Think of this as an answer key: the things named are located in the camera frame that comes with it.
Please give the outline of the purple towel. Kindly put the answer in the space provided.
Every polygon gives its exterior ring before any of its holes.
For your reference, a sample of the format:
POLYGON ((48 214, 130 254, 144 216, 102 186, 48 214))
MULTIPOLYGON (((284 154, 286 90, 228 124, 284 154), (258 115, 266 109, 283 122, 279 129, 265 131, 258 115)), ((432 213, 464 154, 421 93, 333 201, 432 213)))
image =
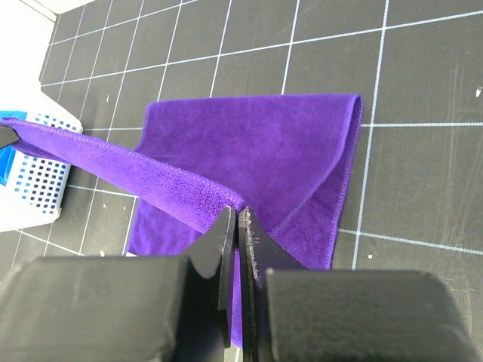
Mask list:
POLYGON ((363 113, 357 94, 170 100, 148 105, 135 149, 76 133, 51 116, 3 111, 13 147, 67 163, 136 195, 129 244, 174 255, 220 211, 251 208, 306 268, 328 270, 363 113))

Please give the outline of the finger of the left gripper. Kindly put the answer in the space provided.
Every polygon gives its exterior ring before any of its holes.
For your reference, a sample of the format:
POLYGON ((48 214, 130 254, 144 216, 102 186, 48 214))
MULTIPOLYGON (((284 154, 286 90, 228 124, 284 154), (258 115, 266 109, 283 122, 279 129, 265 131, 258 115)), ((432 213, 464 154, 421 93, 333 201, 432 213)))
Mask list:
POLYGON ((14 129, 5 126, 0 127, 0 149, 10 146, 18 140, 19 136, 14 129))

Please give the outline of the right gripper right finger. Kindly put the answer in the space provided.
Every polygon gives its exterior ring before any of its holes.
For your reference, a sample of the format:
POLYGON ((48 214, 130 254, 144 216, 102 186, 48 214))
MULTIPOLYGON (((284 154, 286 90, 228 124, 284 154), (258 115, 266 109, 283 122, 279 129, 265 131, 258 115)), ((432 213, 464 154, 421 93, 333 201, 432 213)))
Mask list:
POLYGON ((263 230, 253 209, 238 215, 244 361, 273 361, 266 276, 305 267, 263 230))

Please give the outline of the blue towel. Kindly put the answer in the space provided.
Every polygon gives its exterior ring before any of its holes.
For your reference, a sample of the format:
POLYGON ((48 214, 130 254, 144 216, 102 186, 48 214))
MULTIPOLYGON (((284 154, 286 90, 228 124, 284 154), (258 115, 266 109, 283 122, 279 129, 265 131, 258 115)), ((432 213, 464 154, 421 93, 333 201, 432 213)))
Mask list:
MULTIPOLYGON (((1 126, 5 118, 18 118, 20 120, 26 120, 27 112, 25 111, 1 111, 1 126)), ((10 146, 1 149, 1 185, 6 186, 8 177, 13 164, 16 150, 10 146)))

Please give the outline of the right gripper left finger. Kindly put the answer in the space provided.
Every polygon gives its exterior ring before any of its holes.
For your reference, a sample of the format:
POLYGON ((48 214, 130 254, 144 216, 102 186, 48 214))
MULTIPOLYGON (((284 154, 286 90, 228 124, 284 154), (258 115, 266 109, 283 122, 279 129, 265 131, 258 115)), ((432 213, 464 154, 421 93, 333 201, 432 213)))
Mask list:
POLYGON ((224 207, 211 227, 183 254, 208 281, 214 317, 223 346, 231 346, 232 299, 235 264, 235 209, 224 207))

